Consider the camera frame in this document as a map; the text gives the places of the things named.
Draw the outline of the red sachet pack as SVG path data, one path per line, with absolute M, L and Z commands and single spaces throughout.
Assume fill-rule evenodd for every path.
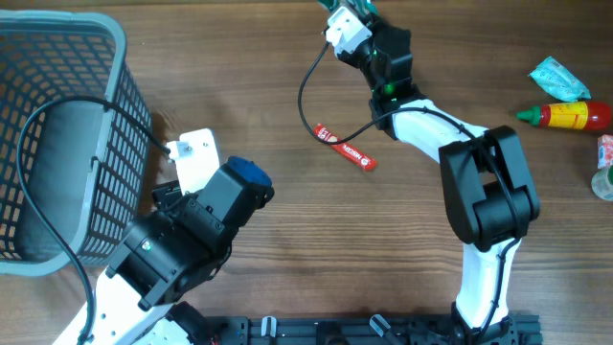
M 343 157 L 353 162 L 354 165 L 360 167 L 364 171 L 372 171 L 377 161 L 371 156 L 366 155 L 361 150 L 357 149 L 350 143 L 338 144 L 338 138 L 336 135 L 329 131 L 328 128 L 322 124 L 318 124 L 314 132 L 319 139 L 325 140 L 331 146 L 331 148 L 341 154 Z

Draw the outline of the mint green wipes packet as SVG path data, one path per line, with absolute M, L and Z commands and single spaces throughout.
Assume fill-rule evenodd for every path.
M 573 103 L 591 99 L 589 89 L 553 57 L 546 57 L 529 76 L 557 100 Z

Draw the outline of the sriracha bottle green cap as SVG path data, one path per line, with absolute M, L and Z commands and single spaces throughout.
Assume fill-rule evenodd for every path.
M 612 125 L 612 107 L 595 101 L 552 103 L 519 111 L 516 118 L 533 127 L 606 130 Z

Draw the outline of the red white tissue packet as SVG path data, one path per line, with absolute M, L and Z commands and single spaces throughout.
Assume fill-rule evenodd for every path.
M 604 169 L 612 165 L 613 160 L 613 136 L 604 134 L 598 139 L 598 169 Z

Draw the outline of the green lid jar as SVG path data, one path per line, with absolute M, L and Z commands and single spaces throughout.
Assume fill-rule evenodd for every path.
M 600 199 L 611 201 L 613 199 L 612 167 L 606 167 L 594 174 L 591 180 L 593 193 Z

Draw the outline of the green 3M gloves packet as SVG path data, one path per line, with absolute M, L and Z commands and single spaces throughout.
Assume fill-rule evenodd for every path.
M 317 0 L 324 9 L 334 12 L 341 5 L 347 5 L 361 14 L 378 14 L 377 8 L 372 0 Z

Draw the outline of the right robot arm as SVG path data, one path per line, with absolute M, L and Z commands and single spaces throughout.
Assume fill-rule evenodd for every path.
M 507 292 L 513 257 L 540 212 L 516 132 L 466 123 L 434 105 L 413 81 L 411 33 L 372 7 L 337 57 L 359 69 L 372 91 L 372 124 L 438 163 L 447 219 L 463 244 L 463 277 L 453 303 L 456 337 L 482 344 L 511 327 Z

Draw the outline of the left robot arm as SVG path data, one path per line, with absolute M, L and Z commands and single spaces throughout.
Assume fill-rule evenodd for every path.
M 157 188 L 158 208 L 133 219 L 98 277 L 94 315 L 81 309 L 58 344 L 216 344 L 220 330 L 182 297 L 212 280 L 232 241 L 274 195 L 254 162 L 232 156 L 205 186 Z

